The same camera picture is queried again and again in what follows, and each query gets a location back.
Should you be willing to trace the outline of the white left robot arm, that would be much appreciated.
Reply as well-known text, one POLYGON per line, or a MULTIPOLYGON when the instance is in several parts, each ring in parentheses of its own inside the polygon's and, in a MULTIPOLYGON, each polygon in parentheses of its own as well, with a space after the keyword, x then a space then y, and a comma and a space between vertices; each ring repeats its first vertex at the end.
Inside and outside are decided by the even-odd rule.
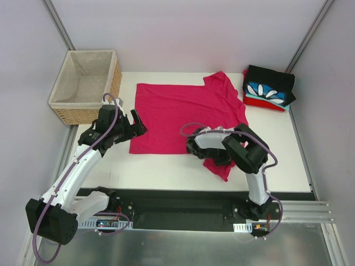
POLYGON ((110 216, 118 210, 116 193, 109 188, 99 186, 85 198, 74 199, 91 170, 113 145, 147 133, 137 110, 132 109, 131 114, 132 124, 121 106, 105 104, 99 109, 97 119, 81 134, 73 157, 56 182, 40 199, 28 201, 26 214, 35 237, 66 245, 87 219, 99 212, 110 216))

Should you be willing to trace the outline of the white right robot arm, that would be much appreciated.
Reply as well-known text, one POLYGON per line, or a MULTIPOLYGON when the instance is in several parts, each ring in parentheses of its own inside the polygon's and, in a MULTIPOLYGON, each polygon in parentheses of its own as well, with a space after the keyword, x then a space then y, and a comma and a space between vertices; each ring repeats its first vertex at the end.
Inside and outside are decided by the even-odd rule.
POLYGON ((200 127, 187 136, 186 150, 223 178, 228 177, 232 166, 245 173, 249 193, 248 202, 238 210, 242 217, 257 221, 269 213, 272 199, 265 168, 271 151, 246 124, 229 129, 200 127))

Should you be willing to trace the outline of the magenta pink t-shirt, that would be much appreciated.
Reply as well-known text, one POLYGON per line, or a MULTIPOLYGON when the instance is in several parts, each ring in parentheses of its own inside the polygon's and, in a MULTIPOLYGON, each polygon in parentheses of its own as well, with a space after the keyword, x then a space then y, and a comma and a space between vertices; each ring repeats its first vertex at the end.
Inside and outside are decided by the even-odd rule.
POLYGON ((130 143, 130 154, 186 154, 186 138, 180 133, 196 124, 212 129, 247 124, 246 107, 229 77, 222 71, 200 76, 200 85, 188 74, 135 73, 135 108, 148 131, 130 143))

